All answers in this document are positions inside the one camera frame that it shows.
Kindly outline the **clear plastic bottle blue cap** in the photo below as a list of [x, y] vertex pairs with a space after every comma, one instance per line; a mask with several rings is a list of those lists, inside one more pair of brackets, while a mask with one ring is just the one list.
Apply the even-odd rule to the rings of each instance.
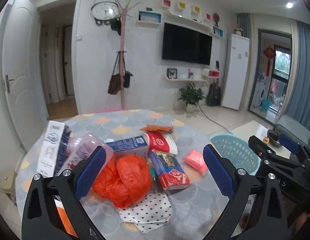
[[93, 133], [87, 133], [82, 138], [76, 139], [74, 143], [69, 143], [69, 145], [72, 146], [70, 154], [57, 173], [58, 176], [64, 170], [73, 170], [80, 161], [88, 159], [98, 146], [106, 150], [106, 161], [102, 168], [114, 154], [113, 149]]

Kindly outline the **white milk carton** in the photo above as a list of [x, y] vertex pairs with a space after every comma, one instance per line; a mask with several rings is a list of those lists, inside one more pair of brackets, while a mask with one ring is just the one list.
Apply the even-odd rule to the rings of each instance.
[[65, 123], [48, 122], [37, 165], [37, 173], [44, 178], [58, 175], [65, 163], [70, 133], [71, 130]]

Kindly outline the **orange plastic bag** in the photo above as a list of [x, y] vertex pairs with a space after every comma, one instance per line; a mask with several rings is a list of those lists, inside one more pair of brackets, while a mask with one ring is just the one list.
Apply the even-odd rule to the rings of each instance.
[[96, 194], [111, 201], [118, 209], [140, 202], [151, 187], [146, 160], [136, 155], [112, 157], [92, 185]]

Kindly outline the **dark blue carton box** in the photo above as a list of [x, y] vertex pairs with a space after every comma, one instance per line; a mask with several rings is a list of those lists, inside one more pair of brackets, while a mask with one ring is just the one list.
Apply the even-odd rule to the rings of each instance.
[[114, 151], [115, 158], [121, 158], [128, 155], [135, 155], [148, 159], [148, 144], [142, 135], [118, 141], [107, 142], [107, 145]]

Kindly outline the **dark bowl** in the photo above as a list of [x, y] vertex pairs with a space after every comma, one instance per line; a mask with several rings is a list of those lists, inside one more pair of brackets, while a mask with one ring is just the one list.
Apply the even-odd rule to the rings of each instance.
[[269, 129], [267, 131], [267, 137], [271, 143], [271, 145], [275, 147], [282, 147], [282, 144], [279, 142], [280, 134], [274, 130]]

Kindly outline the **grey blue sofa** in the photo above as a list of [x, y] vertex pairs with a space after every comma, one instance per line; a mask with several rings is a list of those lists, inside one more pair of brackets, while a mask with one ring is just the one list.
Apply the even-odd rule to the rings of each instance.
[[274, 129], [277, 133], [287, 136], [292, 141], [310, 147], [310, 131], [287, 114], [277, 121]]

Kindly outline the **white coffee table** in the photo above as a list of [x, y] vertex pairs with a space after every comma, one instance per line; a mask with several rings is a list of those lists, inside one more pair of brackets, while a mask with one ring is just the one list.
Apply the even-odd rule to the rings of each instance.
[[[263, 140], [267, 136], [268, 130], [269, 129], [267, 127], [257, 123], [256, 121], [250, 121], [242, 126], [231, 130], [230, 132], [233, 133], [235, 136], [248, 142], [248, 139], [252, 135], [255, 135], [260, 140]], [[276, 155], [279, 155], [286, 159], [290, 158], [291, 152], [287, 150], [284, 146], [276, 147], [273, 146], [271, 142], [269, 142], [267, 145], [276, 152]]]

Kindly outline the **light blue waste basket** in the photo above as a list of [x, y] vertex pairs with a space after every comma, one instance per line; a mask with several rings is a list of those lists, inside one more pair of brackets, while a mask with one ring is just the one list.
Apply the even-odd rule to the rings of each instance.
[[260, 159], [249, 148], [248, 142], [230, 132], [213, 135], [210, 142], [220, 156], [229, 159], [236, 168], [243, 168], [250, 175], [256, 174]]

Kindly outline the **red white shelf box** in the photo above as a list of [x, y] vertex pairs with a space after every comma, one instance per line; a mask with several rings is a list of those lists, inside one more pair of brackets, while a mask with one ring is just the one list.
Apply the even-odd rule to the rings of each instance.
[[217, 69], [202, 68], [201, 75], [207, 78], [218, 79], [220, 77], [220, 72]]

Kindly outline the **red paper cup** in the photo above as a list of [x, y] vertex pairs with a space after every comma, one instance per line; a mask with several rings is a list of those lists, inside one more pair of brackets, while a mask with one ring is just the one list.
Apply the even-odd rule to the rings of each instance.
[[169, 133], [146, 132], [143, 134], [143, 138], [147, 142], [149, 153], [155, 150], [178, 154], [177, 145]]

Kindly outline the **orange snack wrapper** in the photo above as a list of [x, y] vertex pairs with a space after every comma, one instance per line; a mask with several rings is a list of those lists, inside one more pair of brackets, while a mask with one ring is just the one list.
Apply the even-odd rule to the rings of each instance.
[[140, 130], [145, 132], [172, 133], [173, 127], [148, 124], [145, 127], [141, 128]]

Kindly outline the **black hanging small bag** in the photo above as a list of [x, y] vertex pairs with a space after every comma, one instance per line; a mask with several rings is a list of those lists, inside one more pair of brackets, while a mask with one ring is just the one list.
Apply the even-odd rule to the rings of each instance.
[[124, 53], [122, 53], [122, 58], [123, 58], [123, 66], [124, 66], [124, 88], [129, 88], [131, 77], [133, 77], [134, 75], [131, 72], [126, 70], [126, 62], [125, 62]]

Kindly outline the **pink coat rack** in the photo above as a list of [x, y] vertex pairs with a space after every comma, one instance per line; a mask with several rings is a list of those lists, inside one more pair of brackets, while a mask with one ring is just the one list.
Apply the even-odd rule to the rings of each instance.
[[135, 8], [137, 5], [141, 4], [141, 2], [136, 3], [135, 5], [130, 5], [131, 0], [127, 0], [124, 5], [121, 5], [119, 0], [116, 0], [119, 8], [121, 9], [121, 35], [120, 35], [120, 49], [119, 49], [119, 70], [121, 77], [121, 90], [120, 90], [120, 98], [121, 98], [121, 109], [124, 111], [125, 107], [125, 70], [124, 70], [124, 49], [125, 49], [125, 31], [126, 31], [126, 18], [131, 17], [128, 12]]

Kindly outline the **butterfly picture frame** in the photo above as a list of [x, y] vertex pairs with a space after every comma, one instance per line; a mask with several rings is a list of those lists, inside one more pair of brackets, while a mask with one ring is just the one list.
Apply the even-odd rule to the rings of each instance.
[[177, 79], [177, 69], [176, 68], [167, 68], [166, 77], [168, 79]]

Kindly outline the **wall mounted black television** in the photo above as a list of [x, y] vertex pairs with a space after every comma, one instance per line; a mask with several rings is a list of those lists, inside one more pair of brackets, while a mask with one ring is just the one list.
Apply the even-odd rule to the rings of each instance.
[[212, 37], [171, 23], [164, 24], [162, 59], [210, 65]]

